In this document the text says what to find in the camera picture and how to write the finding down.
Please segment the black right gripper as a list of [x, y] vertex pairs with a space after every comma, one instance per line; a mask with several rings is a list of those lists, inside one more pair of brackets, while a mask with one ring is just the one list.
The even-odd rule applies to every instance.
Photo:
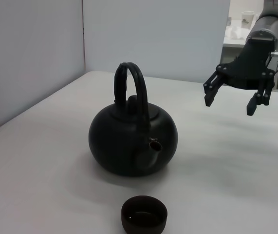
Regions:
[[210, 107], [223, 85], [238, 89], [257, 89], [247, 104], [246, 112], [252, 116], [258, 105], [269, 105], [274, 87], [274, 71], [267, 68], [267, 61], [274, 51], [273, 39], [249, 39], [241, 53], [230, 63], [221, 63], [203, 84], [204, 101]]

